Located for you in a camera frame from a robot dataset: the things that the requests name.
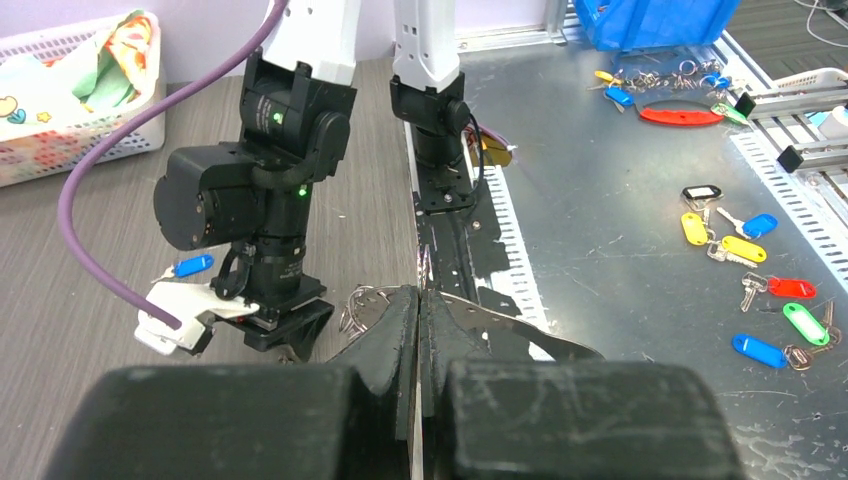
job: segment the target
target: gray tabletop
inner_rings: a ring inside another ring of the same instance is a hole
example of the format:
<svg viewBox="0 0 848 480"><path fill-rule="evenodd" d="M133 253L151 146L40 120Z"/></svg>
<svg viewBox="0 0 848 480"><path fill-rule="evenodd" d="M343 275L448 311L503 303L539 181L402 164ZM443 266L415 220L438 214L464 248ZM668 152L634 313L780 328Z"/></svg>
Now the gray tabletop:
<svg viewBox="0 0 848 480"><path fill-rule="evenodd" d="M591 47L540 45L463 57L466 97L487 126L518 146L505 177L553 333L609 360L684 365L718 397L755 479L848 476L848 347L805 373L775 370L736 353L737 333L773 345L807 345L779 309L758 295L742 313L747 269L718 263L688 244L681 190L715 184L716 205L739 217L781 222L758 243L760 275L804 278L820 316L835 299L845 329L848 299L823 262L729 142L741 127L676 129L619 114L593 71L610 56ZM733 233L714 215L719 237Z"/></svg>

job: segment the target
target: robotic arm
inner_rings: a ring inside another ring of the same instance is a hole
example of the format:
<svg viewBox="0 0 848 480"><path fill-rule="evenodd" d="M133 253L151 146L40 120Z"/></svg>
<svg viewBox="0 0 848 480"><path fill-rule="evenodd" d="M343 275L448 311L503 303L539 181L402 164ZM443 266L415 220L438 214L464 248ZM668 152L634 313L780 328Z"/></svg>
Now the robotic arm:
<svg viewBox="0 0 848 480"><path fill-rule="evenodd" d="M360 6L361 0L291 0L247 61L239 141L171 154L154 192L163 236L184 251L231 248L209 287L153 287L148 300L182 326L175 330L139 311L141 342L165 355L196 355L211 340L213 323L223 321L256 350L285 343L308 357L314 338L305 332L320 331L333 311L318 299L326 287L302 271L312 189L335 174L347 148ZM471 115L454 43L454 1L396 0L395 9L394 113L412 127L419 166L443 177L433 211L470 208L474 198L459 194L470 187L461 134ZM443 198L456 200L446 205Z"/></svg>

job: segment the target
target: blue plastic bin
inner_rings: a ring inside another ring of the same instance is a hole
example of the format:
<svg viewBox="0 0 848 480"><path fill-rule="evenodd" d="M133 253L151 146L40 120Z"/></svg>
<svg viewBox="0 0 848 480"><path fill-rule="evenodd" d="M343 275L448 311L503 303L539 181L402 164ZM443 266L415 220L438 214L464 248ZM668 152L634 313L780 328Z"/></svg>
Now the blue plastic bin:
<svg viewBox="0 0 848 480"><path fill-rule="evenodd" d="M710 45L742 0L574 0L598 50Z"/></svg>

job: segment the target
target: green key tag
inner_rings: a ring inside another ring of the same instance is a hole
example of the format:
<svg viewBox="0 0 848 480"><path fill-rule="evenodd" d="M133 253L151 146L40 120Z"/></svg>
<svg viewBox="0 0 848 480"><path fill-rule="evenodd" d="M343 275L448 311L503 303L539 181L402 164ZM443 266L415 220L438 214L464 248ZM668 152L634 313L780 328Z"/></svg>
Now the green key tag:
<svg viewBox="0 0 848 480"><path fill-rule="evenodd" d="M798 332L813 345L827 345L830 341L830 334L827 333L827 329L821 326L803 305L787 303L783 306L783 314L792 322Z"/></svg>
<svg viewBox="0 0 848 480"><path fill-rule="evenodd" d="M731 107L726 103L717 103L713 105L713 108L710 109L711 112L716 115L721 115L733 123L738 123L739 125L748 125L748 119L745 115L742 115L738 110Z"/></svg>

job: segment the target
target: white cylinder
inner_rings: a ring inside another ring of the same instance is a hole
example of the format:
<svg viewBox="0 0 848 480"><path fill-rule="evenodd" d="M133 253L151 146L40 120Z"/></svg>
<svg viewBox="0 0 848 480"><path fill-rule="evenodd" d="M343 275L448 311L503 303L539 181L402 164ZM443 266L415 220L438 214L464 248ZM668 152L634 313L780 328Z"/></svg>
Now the white cylinder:
<svg viewBox="0 0 848 480"><path fill-rule="evenodd" d="M838 106L819 125L819 132L828 140L848 138L848 111Z"/></svg>

